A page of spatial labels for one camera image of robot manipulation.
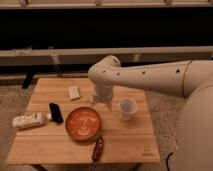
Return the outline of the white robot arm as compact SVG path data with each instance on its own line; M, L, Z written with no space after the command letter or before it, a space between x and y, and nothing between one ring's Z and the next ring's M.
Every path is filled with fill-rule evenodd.
M176 129L174 171L213 171L213 60L123 67L107 56L88 70L93 96L110 100L115 85L183 97Z

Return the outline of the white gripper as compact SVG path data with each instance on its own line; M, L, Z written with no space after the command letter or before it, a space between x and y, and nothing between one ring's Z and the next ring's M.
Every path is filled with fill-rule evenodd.
M112 86L95 86L93 96L91 96L91 104L105 103L109 111L112 111L113 87Z

